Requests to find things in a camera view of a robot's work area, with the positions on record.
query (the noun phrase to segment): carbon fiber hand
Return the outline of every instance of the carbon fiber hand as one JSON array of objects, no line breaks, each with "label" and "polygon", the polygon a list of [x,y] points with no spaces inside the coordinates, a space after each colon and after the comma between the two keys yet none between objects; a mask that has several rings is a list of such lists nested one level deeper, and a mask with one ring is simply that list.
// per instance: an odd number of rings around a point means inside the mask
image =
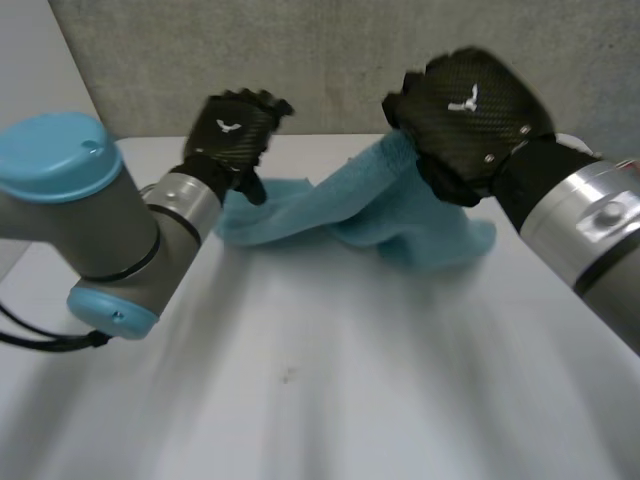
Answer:
[{"label": "carbon fiber hand", "polygon": [[443,201],[474,206],[525,141],[552,135],[553,123],[531,91],[490,53],[467,48],[406,74],[389,94],[389,124],[404,130],[421,154],[418,168]]},{"label": "carbon fiber hand", "polygon": [[199,172],[213,169],[218,196],[232,188],[262,204],[266,193],[254,168],[282,117],[292,114],[291,105],[264,90],[209,97],[185,144],[185,164]]}]

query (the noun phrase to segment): robotic arm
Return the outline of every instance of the robotic arm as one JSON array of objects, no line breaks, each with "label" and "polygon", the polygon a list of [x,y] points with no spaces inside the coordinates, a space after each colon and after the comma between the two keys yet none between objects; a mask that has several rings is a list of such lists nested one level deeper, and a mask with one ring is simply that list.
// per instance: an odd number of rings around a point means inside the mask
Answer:
[{"label": "robotic arm", "polygon": [[265,201],[254,167],[292,113],[264,91],[210,97],[183,163],[144,200],[99,122],[75,113],[25,120],[0,134],[0,237],[51,243],[81,277],[67,300],[71,312],[105,338],[141,339],[213,227],[226,192]]},{"label": "robotic arm", "polygon": [[383,103],[443,201],[495,196],[524,242],[640,354],[640,175],[555,142],[529,89],[478,49],[407,73]]}]

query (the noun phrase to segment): white table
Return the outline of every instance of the white table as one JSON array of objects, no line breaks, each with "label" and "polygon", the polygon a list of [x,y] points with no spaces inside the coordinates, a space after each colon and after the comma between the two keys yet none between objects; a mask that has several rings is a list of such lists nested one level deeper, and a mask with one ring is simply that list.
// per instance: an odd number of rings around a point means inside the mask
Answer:
[{"label": "white table", "polygon": [[[276,137],[260,174],[317,182],[376,138]],[[143,186],[182,141],[120,145]],[[0,480],[637,478],[639,361],[492,201],[471,215],[499,230],[471,270],[406,275],[322,233],[210,236],[145,340],[0,346]],[[84,331],[75,280],[33,245],[0,298]]]}]

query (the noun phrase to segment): light blue cloth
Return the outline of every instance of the light blue cloth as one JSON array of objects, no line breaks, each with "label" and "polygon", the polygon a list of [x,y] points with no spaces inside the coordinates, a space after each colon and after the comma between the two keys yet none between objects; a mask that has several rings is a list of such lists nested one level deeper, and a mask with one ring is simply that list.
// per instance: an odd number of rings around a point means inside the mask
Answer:
[{"label": "light blue cloth", "polygon": [[486,254],[494,225],[440,202],[420,178],[417,158],[409,139],[394,131],[316,187],[267,179],[268,200],[259,207],[230,192],[215,232],[226,243],[253,246],[324,226],[349,245],[375,246],[388,261],[422,270]]}]

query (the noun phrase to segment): towel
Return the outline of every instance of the towel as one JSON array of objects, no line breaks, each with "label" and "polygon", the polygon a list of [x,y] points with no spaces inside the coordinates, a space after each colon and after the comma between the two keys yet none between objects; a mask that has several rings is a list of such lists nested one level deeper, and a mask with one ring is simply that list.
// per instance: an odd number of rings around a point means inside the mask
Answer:
[{"label": "towel", "polygon": [[495,226],[438,200],[417,158],[408,137],[393,131],[315,187],[303,179],[266,179],[268,200],[257,207],[229,192],[215,233],[250,247],[324,227],[348,245],[375,247],[389,262],[420,270],[486,254]]}]

